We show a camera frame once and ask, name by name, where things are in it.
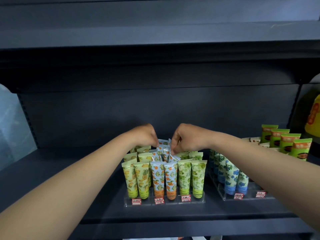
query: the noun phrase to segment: skin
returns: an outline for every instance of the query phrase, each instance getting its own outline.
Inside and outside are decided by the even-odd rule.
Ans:
[[[123,156],[148,145],[152,125],[138,126],[57,173],[0,214],[0,239],[67,239]]]
[[[171,154],[212,149],[226,156],[293,213],[320,231],[320,166],[254,145],[240,138],[191,124],[181,124]]]

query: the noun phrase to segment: yellow container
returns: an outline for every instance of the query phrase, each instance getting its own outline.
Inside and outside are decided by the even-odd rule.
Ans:
[[[306,132],[320,137],[320,94],[315,98],[310,115],[304,127]]]

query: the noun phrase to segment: transparent plastic divider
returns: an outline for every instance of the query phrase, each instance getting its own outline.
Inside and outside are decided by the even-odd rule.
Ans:
[[[223,200],[261,200],[261,199],[274,199],[274,197],[268,193],[266,190],[263,190],[255,182],[248,183],[248,190],[246,194],[235,191],[234,194],[227,194],[224,191],[224,184],[218,181],[218,177],[213,173],[211,169],[208,170],[208,175],[212,180],[213,184],[218,190],[219,195]]]
[[[154,191],[153,188],[151,187],[149,189],[149,197],[145,200],[142,200],[139,196],[134,199],[134,200],[141,200],[141,204],[136,204],[131,198],[128,197],[128,195],[126,194],[125,198],[124,198],[124,206],[125,207],[139,207],[139,206],[163,206],[163,205],[190,205],[190,204],[202,204],[205,203],[205,192],[203,192],[203,195],[201,198],[195,198],[192,194],[192,188],[190,188],[190,197],[188,196],[181,196],[179,195],[180,189],[179,187],[177,187],[177,196],[174,200],[170,200],[167,197],[166,194],[166,190],[164,191],[164,197],[163,197],[163,201],[164,203],[159,203],[159,201],[161,201],[159,198],[157,198],[157,202],[155,201],[155,195],[154,195]]]

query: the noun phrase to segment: person's left arm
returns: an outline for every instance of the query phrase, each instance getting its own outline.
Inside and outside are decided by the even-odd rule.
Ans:
[[[67,239],[123,156],[136,145],[158,146],[152,125],[119,135],[9,206],[0,214],[0,239]]]

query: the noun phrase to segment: light blue wall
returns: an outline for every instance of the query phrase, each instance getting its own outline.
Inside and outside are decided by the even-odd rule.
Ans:
[[[0,170],[36,148],[18,96],[0,84]]]

